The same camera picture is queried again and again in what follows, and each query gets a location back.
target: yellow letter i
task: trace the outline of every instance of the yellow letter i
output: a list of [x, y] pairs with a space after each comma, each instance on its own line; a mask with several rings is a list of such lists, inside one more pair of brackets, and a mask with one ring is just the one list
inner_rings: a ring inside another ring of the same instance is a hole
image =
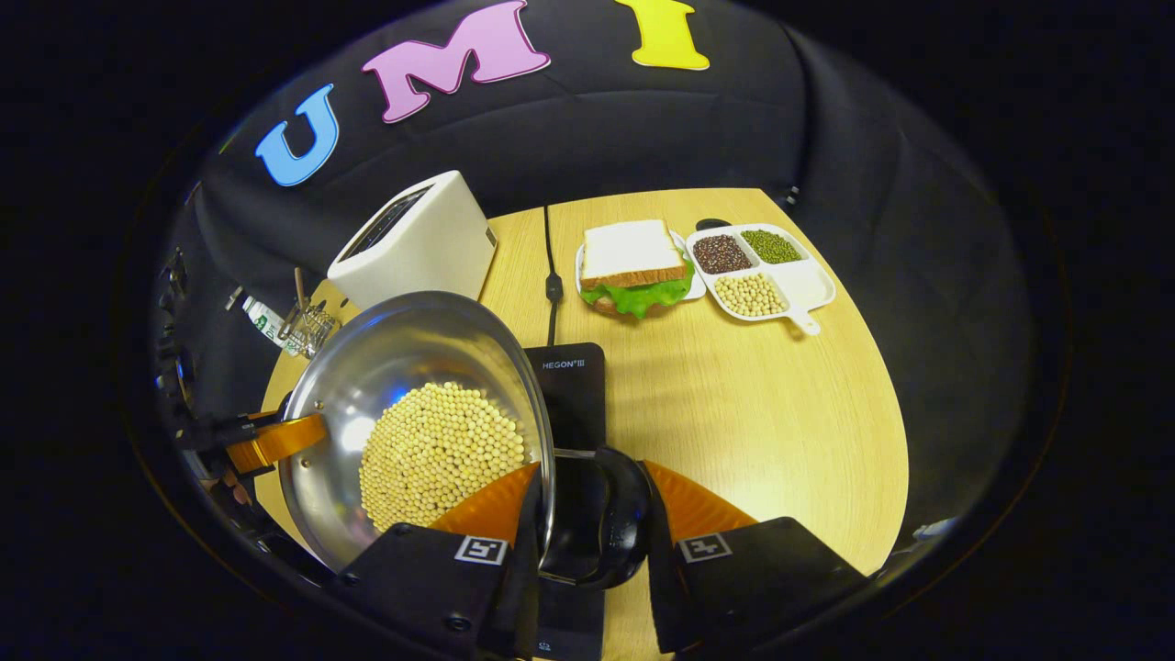
[[710, 68], [710, 60], [693, 49], [693, 36], [686, 14], [693, 7], [676, 0], [616, 0], [632, 8], [640, 29], [640, 48], [632, 52], [632, 60], [646, 67], [701, 70]]

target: toaster slot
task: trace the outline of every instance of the toaster slot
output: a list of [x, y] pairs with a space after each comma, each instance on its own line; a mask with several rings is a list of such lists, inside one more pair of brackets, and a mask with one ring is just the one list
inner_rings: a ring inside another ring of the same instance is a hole
[[432, 188], [432, 186], [425, 186], [419, 190], [412, 190], [403, 197], [391, 202], [388, 207], [385, 207], [385, 210], [383, 215], [380, 216], [380, 220], [372, 222], [371, 225], [368, 227], [367, 231], [351, 243], [351, 247], [347, 250], [347, 254], [343, 255], [343, 258], [338, 261], [351, 258], [352, 256], [378, 243], [384, 236], [388, 235], [389, 231], [391, 231], [391, 228], [400, 222], [400, 218], [408, 213], [408, 209], [412, 208], [412, 204], [419, 201], [419, 198], [423, 197], [430, 188]]

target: black mouse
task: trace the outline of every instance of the black mouse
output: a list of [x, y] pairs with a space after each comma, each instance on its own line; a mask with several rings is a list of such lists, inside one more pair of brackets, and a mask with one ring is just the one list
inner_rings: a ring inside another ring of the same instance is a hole
[[698, 231], [701, 231], [703, 229], [713, 229], [716, 227], [730, 227], [730, 223], [720, 217], [704, 217], [694, 227], [698, 228]]

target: sandwich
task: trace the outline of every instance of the sandwich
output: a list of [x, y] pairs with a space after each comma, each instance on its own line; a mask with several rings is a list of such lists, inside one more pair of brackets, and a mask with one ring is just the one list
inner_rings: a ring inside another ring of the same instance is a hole
[[693, 262], [673, 244], [664, 220], [617, 222], [584, 230], [579, 295], [605, 313], [644, 318], [690, 292]]

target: white bread slice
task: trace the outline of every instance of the white bread slice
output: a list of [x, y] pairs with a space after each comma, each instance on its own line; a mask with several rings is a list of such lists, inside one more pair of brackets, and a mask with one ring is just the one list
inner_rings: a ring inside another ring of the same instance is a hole
[[664, 220], [634, 220], [584, 230], [579, 285], [636, 286], [685, 277], [689, 269]]

